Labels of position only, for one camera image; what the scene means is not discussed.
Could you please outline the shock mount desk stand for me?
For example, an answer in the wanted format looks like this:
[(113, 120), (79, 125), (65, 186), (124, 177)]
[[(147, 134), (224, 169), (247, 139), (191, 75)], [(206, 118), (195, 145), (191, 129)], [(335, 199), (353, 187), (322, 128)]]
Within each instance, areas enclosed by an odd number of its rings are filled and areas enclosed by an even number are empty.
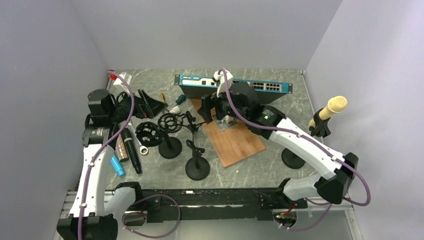
[(182, 152), (182, 143), (176, 137), (158, 127), (157, 124), (146, 121), (135, 129), (136, 138), (148, 148), (158, 147), (159, 154), (165, 159), (174, 159)]

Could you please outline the tripod shock mount stand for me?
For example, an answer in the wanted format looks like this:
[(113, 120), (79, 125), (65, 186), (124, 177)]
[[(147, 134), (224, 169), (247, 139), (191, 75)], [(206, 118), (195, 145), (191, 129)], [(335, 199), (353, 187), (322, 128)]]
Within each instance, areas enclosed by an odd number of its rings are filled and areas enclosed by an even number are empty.
[(185, 113), (168, 112), (158, 119), (157, 126), (162, 132), (170, 134), (179, 132), (183, 127), (195, 133), (205, 123), (205, 121), (196, 123), (196, 117), (190, 111), (186, 111)]

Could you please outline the black handheld microphone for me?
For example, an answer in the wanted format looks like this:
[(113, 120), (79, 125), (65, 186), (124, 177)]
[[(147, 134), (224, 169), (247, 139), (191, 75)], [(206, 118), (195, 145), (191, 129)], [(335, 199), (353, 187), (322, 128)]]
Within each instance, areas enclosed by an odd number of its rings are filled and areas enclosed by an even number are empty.
[(135, 169), (135, 172), (137, 174), (141, 174), (142, 166), (130, 130), (128, 128), (124, 128), (121, 132), (121, 136), (132, 166)]

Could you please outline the silver mesh glitter microphone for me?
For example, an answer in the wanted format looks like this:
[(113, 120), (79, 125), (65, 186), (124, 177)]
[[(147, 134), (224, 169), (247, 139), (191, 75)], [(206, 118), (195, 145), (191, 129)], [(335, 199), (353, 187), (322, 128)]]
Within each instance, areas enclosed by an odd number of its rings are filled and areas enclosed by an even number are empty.
[(116, 138), (115, 155), (121, 163), (130, 159), (121, 134)]

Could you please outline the blue foam microphone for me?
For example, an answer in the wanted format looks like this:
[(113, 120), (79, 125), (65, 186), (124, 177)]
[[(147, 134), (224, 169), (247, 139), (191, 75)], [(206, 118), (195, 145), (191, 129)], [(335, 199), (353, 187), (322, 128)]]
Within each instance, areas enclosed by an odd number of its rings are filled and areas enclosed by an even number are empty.
[(122, 167), (119, 159), (114, 154), (110, 160), (111, 166), (119, 177), (123, 177), (126, 175), (124, 168)]

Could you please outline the clip desk mic stand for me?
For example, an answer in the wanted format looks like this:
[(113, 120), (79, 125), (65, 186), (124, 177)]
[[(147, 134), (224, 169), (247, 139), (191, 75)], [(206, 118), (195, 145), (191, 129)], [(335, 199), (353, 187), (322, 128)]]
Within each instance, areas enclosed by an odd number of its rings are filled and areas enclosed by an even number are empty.
[(209, 162), (202, 157), (205, 149), (195, 146), (193, 140), (186, 140), (186, 145), (192, 150), (192, 157), (185, 165), (186, 175), (194, 181), (201, 181), (205, 179), (211, 170)]

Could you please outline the yellow foam microphone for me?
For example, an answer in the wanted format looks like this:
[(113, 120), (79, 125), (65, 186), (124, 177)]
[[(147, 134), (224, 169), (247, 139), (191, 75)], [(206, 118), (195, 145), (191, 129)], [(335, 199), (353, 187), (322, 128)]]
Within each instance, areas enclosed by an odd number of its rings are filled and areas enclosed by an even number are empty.
[(342, 113), (348, 105), (348, 100), (341, 95), (332, 97), (327, 105), (318, 112), (318, 118), (322, 121), (329, 119), (334, 114)]

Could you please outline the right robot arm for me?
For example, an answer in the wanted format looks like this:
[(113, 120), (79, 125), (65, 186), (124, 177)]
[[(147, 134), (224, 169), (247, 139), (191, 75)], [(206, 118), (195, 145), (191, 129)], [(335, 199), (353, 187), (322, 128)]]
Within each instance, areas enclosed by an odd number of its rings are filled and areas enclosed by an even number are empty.
[(294, 201), (311, 197), (321, 197), (331, 204), (340, 204), (345, 199), (355, 178), (352, 170), (358, 165), (356, 155), (327, 147), (298, 128), (277, 108), (261, 104), (257, 92), (245, 82), (231, 85), (229, 96), (225, 92), (202, 96), (197, 112), (207, 123), (213, 120), (212, 109), (218, 120), (230, 116), (245, 122), (252, 133), (282, 145), (291, 156), (317, 171), (310, 177), (284, 179), (275, 194), (280, 207), (287, 208)]

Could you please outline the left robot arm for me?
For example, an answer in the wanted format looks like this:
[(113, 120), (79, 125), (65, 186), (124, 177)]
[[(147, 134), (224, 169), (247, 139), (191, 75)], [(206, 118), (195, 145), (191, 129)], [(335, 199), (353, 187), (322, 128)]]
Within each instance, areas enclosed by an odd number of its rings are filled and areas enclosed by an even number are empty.
[(117, 97), (106, 89), (96, 89), (87, 98), (90, 113), (82, 134), (83, 167), (77, 195), (69, 215), (58, 220), (56, 230), (64, 240), (115, 240), (125, 211), (137, 210), (144, 203), (141, 186), (135, 181), (118, 184), (112, 198), (105, 201), (106, 171), (117, 138), (131, 117), (153, 119), (168, 105), (142, 89), (138, 95), (123, 91)]

